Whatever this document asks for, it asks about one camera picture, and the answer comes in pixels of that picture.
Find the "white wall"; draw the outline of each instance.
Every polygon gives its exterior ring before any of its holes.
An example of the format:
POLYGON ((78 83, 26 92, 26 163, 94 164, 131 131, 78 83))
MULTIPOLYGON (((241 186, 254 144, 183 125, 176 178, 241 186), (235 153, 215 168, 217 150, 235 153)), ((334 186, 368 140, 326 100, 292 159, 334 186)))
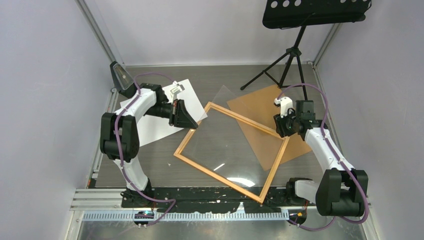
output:
POLYGON ((0 238, 64 236, 112 87, 74 0, 0 3, 0 238))
POLYGON ((422 239, 424 2, 374 0, 318 68, 343 153, 369 176, 382 239, 422 239))
MULTIPOLYGON (((95 1, 127 66, 268 64, 299 32, 264 27, 266 0, 95 1)), ((302 62, 314 60, 330 27, 306 28, 302 62)))

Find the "white paper sheet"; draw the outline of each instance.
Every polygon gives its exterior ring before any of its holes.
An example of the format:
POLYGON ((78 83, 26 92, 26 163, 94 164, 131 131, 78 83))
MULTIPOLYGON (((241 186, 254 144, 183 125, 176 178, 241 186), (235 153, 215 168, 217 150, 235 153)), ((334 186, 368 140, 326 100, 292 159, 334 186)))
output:
MULTIPOLYGON (((185 108, 191 117, 196 121, 200 121, 207 117, 205 110, 200 103, 198 96, 196 95, 192 84, 188 79, 178 82, 184 87, 184 91, 177 95, 178 99, 183 99, 185 103, 185 108)), ((172 84, 162 87, 165 95, 171 100, 170 90, 172 84)), ((130 100, 125 100, 120 103, 121 108, 127 104, 130 100)), ((183 128, 174 127, 169 125, 169 119, 161 118, 157 116, 143 116, 140 121, 137 123, 138 130, 138 139, 140 140, 140 147, 164 137, 167 137, 171 134, 174 134, 178 131, 181 131, 183 128)))

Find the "tripod leg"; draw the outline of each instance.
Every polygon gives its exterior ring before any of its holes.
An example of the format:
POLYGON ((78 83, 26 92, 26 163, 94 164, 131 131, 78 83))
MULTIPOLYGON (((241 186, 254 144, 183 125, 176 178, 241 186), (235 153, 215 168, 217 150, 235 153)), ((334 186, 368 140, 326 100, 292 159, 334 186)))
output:
MULTIPOLYGON (((304 84, 305 79, 304 79, 304 72, 302 71, 301 57, 296 56, 296 59, 297 59, 297 65, 299 66, 300 81, 304 84)), ((302 86, 302 89, 303 89, 303 96, 305 100, 308 100, 308 95, 306 94, 306 86, 302 86)))
POLYGON ((256 75, 252 80, 248 81, 246 84, 240 87, 240 90, 244 90, 247 86, 249 86, 251 83, 253 83, 256 79, 258 79, 262 74, 264 74, 266 71, 274 67, 279 61, 281 61, 283 58, 285 58, 289 53, 284 53, 281 57, 279 57, 277 60, 275 60, 271 65, 269 65, 267 68, 265 68, 262 72, 260 72, 258 75, 256 75))
POLYGON ((278 88, 281 88, 283 86, 284 80, 286 79, 287 73, 289 72, 290 65, 292 65, 293 58, 294 56, 290 54, 290 57, 288 58, 287 63, 285 64, 284 72, 282 73, 278 88))

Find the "gray floor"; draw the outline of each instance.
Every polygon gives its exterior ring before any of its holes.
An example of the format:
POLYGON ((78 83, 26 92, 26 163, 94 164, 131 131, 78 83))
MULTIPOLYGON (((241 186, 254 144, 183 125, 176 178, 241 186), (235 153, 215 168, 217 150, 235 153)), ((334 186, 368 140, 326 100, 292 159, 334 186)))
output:
MULTIPOLYGON (((225 86, 235 96, 243 96, 247 93, 268 87, 273 82, 265 75, 241 91, 240 86, 260 73, 264 65, 236 65, 236 66, 169 66, 169 67, 131 67, 129 72, 136 75, 145 72, 159 72, 172 76, 180 81, 189 79, 200 102, 203 106, 212 101, 220 89, 225 86)), ((277 65, 268 71, 275 78, 279 78, 284 70, 284 65, 277 65)), ((306 83, 317 84, 310 65, 303 65, 303 74, 306 83)), ((160 76, 146 76, 137 80, 139 83, 154 83, 163 86, 170 82, 160 76)), ((297 65, 292 65, 285 84, 300 83, 297 65)), ((302 89, 289 89, 287 96, 293 100, 303 99, 302 89)), ((320 94, 314 89, 308 89, 308 98, 315 103, 315 112, 318 119, 324 114, 324 104, 320 94)), ((119 96, 118 103, 125 100, 119 96)), ((222 126, 228 132, 239 131, 234 127, 222 126)), ((208 187, 223 186, 223 183, 209 177, 190 165, 173 156, 174 151, 186 135, 187 130, 179 131, 156 142, 142 146, 138 152, 141 167, 150 178, 153 187, 208 187)), ((321 167, 312 152, 304 154, 296 159, 279 166, 272 182, 273 186, 285 186, 291 177, 310 178, 320 181, 322 177, 321 167)), ((103 156, 100 166, 96 187, 125 187, 126 183, 117 166, 103 156)))

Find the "orange cardboard sheet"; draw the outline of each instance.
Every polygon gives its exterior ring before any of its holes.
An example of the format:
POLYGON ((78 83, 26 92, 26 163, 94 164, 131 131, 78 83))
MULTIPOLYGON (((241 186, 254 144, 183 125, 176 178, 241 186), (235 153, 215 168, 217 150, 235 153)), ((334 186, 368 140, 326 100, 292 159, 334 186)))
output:
MULTIPOLYGON (((274 99, 280 94, 281 89, 276 85, 265 87, 252 93, 227 101, 231 111, 238 113, 257 123, 271 129, 276 129, 274 115, 280 113, 280 108, 274 106, 274 99)), ((237 121, 249 142, 254 154, 259 160, 264 171, 271 169, 275 154, 273 153, 281 145, 281 141, 275 137, 258 141, 257 131, 248 127, 245 123, 237 121)), ((311 151, 311 148, 302 140, 301 136, 294 134, 288 140, 287 148, 282 156, 280 164, 288 162, 311 151)))

